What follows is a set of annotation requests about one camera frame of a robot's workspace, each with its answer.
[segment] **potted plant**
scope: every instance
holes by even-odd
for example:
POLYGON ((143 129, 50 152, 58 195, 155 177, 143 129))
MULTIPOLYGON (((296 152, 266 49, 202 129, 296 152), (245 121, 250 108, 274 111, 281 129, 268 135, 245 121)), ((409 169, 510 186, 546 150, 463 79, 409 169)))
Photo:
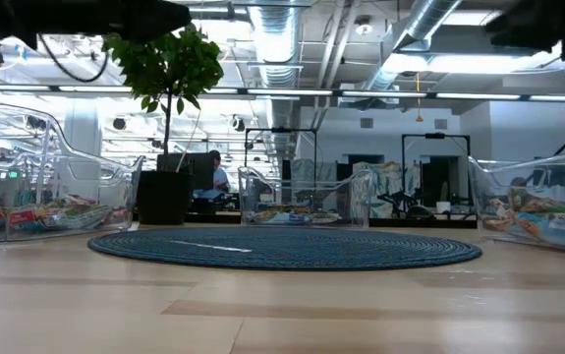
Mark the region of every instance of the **potted plant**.
MULTIPOLYGON (((168 161, 171 134, 171 106, 184 111, 185 101, 199 109, 198 96, 213 88, 223 77, 217 58, 219 47, 206 41, 205 35, 188 25, 179 36, 167 33, 148 43, 135 43, 110 35, 104 38, 106 50, 118 60, 126 77, 124 84, 132 89, 134 99, 142 98, 146 112, 158 107, 166 115, 164 161, 168 161), (166 97, 164 105, 160 98, 166 97)), ((138 191, 140 222, 145 224, 182 224, 192 199, 191 175, 169 169, 144 171, 138 191)))

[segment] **black planter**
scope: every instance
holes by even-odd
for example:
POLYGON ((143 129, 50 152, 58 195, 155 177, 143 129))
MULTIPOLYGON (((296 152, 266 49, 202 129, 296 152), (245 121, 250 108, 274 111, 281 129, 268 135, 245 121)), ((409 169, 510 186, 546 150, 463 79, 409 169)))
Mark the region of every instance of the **black planter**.
POLYGON ((191 206, 190 174, 143 171, 138 186, 138 214, 141 224, 181 225, 191 206))

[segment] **person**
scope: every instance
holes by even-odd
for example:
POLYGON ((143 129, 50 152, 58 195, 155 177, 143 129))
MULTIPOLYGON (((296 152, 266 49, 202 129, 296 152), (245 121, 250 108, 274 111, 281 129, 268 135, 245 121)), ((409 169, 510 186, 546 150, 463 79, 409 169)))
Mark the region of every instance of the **person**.
POLYGON ((221 168, 221 152, 211 150, 210 154, 214 158, 214 190, 225 193, 230 192, 230 181, 228 181, 227 174, 221 168))

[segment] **white wall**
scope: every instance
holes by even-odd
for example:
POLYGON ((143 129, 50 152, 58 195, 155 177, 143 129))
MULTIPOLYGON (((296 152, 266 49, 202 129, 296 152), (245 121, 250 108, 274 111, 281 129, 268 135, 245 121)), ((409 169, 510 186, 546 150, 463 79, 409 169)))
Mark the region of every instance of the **white wall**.
POLYGON ((461 134, 470 136, 471 155, 474 158, 483 160, 492 158, 489 102, 482 103, 461 116, 461 134))
MULTIPOLYGON (((311 110, 303 111, 303 118, 311 119, 311 110)), ((318 132, 318 145, 321 147, 323 160, 347 163, 350 154, 382 154, 385 161, 402 159, 403 134, 435 133, 434 120, 447 119, 448 130, 444 134, 460 134, 459 116, 451 114, 449 109, 423 109, 423 122, 417 122, 417 110, 374 109, 358 111, 355 109, 330 109, 318 132), (361 118, 373 118, 373 129, 361 129, 361 118)), ((465 148, 465 141, 458 140, 465 148)), ((405 147, 407 163, 419 161, 421 155, 459 156, 465 154, 452 140, 425 140, 407 138, 405 147)))
POLYGON ((490 114, 495 160, 548 157, 565 143, 565 103, 492 102, 490 114))

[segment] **wooden floor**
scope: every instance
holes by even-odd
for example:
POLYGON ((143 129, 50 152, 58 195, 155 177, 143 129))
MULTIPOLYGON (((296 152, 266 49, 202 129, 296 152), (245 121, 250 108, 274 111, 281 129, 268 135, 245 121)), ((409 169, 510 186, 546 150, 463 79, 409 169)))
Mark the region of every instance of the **wooden floor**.
POLYGON ((88 236, 0 245, 0 353, 565 354, 565 253, 481 243, 425 269, 268 272, 130 261, 88 236))

